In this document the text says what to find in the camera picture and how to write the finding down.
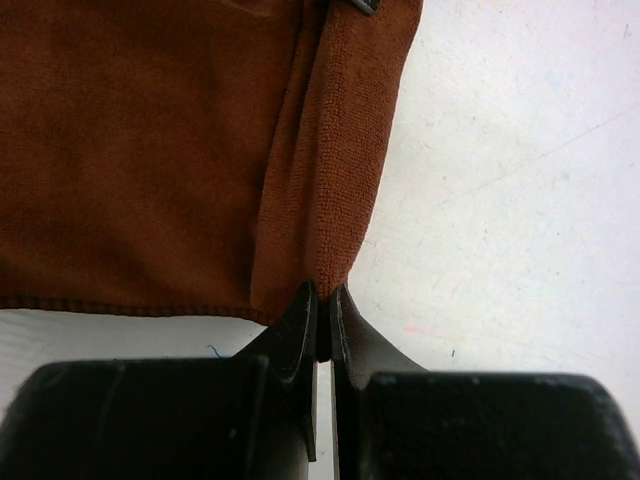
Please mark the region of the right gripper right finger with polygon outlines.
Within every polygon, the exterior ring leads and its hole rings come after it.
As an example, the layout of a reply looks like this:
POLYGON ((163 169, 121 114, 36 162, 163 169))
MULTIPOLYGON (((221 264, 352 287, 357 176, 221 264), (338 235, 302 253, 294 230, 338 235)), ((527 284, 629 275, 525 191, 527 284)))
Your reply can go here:
POLYGON ((345 287, 327 319, 337 478, 638 477, 638 448, 596 380, 429 371, 368 323, 345 287))

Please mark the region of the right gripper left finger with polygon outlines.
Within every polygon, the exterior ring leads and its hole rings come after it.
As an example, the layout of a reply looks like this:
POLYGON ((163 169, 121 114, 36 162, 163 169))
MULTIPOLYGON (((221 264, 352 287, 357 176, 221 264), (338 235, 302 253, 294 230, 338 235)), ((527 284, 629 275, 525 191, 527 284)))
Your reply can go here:
POLYGON ((5 479, 304 479, 316 458, 318 294, 224 358, 49 363, 1 425, 5 479))

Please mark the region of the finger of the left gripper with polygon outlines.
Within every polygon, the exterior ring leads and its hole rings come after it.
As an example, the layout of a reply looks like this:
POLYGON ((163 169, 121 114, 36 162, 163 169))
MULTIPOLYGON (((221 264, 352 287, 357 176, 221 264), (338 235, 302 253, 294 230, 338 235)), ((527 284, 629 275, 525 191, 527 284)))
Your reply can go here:
POLYGON ((348 3, 354 8, 358 9, 367 16, 372 16, 376 13, 380 4, 379 0, 348 0, 348 3))

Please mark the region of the brown towel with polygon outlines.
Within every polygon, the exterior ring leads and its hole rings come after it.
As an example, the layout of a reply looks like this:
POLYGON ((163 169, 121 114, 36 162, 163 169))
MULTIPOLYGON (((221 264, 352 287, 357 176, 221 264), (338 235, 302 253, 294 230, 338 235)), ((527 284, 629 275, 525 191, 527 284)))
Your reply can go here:
POLYGON ((268 325, 347 281, 418 1, 5 1, 1 305, 268 325))

